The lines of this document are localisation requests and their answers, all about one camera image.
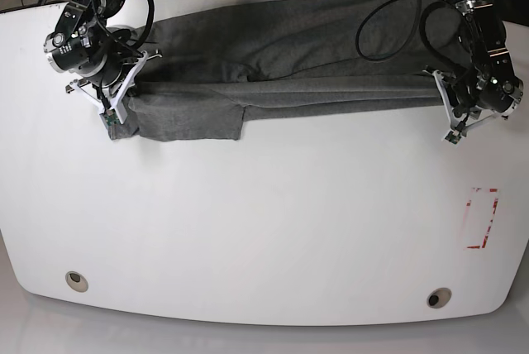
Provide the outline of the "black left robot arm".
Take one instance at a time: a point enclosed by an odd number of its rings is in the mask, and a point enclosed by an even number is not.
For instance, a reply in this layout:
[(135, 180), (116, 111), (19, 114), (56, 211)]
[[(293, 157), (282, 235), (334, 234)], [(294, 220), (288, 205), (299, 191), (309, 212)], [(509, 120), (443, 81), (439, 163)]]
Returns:
[[(428, 39), (427, 20), (444, 7), (460, 15), (460, 43), (471, 59), (467, 68), (440, 53)], [(515, 75), (505, 26), (494, 0), (434, 0), (427, 7), (416, 0), (412, 29), (399, 49), (405, 50), (415, 35), (435, 59), (450, 68), (448, 73), (425, 69), (435, 80), (446, 111), (450, 129), (445, 139), (449, 143), (457, 144), (471, 130), (495, 118), (507, 119), (522, 102), (523, 82)]]

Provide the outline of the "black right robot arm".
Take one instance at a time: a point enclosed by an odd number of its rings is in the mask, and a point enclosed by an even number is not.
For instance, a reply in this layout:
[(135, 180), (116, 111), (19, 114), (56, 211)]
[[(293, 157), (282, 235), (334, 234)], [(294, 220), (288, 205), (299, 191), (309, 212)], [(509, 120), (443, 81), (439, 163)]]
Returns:
[(142, 48), (154, 23), (154, 0), (146, 0), (147, 18), (140, 35), (128, 26), (108, 27), (108, 19), (121, 11), (125, 1), (70, 0), (43, 45), (55, 71), (78, 76), (66, 85), (66, 92), (83, 95), (106, 127), (126, 121), (124, 97), (146, 62), (161, 55)]

